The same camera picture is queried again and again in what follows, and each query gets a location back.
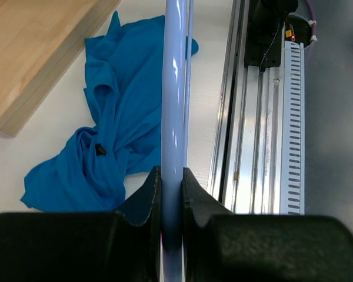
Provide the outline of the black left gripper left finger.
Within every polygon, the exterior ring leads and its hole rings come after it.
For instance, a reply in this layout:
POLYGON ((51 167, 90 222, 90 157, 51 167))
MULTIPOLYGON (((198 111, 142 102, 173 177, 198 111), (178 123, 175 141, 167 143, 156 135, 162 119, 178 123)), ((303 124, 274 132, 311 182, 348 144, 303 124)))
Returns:
POLYGON ((161 178, 107 212, 0 213, 0 281, 158 281, 161 178))

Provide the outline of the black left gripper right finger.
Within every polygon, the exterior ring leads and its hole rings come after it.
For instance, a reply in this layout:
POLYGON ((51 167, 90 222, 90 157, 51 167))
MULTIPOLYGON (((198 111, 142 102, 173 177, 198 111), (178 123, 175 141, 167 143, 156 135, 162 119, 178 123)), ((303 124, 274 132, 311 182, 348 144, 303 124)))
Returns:
POLYGON ((186 281, 353 281, 353 235, 339 220, 233 214, 190 169, 182 194, 186 281))

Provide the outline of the blue t shirt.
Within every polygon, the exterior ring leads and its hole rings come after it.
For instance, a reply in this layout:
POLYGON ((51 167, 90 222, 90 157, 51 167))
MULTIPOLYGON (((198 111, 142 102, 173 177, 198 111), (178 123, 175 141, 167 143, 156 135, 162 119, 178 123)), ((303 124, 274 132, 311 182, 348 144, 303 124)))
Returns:
POLYGON ((22 202, 42 212, 110 211, 125 178, 161 163, 164 16, 120 23, 85 41, 85 98, 94 121, 24 178, 22 202))

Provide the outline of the light blue hanger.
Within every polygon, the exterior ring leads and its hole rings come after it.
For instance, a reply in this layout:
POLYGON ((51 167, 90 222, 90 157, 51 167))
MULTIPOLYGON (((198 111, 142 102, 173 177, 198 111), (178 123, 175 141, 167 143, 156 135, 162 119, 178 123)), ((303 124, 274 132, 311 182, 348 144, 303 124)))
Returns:
POLYGON ((161 237, 165 281, 182 281, 186 31, 187 1, 167 1, 161 118, 161 237))

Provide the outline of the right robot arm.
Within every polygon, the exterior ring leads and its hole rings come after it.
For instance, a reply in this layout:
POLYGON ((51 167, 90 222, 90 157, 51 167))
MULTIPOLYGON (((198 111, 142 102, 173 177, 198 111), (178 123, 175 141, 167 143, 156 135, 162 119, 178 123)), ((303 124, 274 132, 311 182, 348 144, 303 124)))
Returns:
POLYGON ((298 1, 250 1, 245 66, 255 66, 261 73, 281 64, 282 31, 298 1))

